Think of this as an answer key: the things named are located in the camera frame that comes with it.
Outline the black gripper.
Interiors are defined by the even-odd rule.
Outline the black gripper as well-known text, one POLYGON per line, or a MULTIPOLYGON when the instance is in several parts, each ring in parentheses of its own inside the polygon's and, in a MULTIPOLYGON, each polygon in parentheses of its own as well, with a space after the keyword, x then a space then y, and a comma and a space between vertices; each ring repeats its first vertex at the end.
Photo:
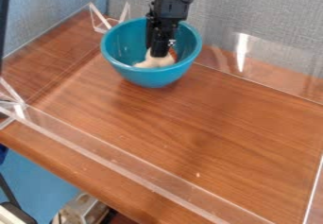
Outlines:
POLYGON ((166 57, 175 44, 177 25, 189 18, 195 0, 153 0, 147 14, 146 44, 154 57, 166 57))

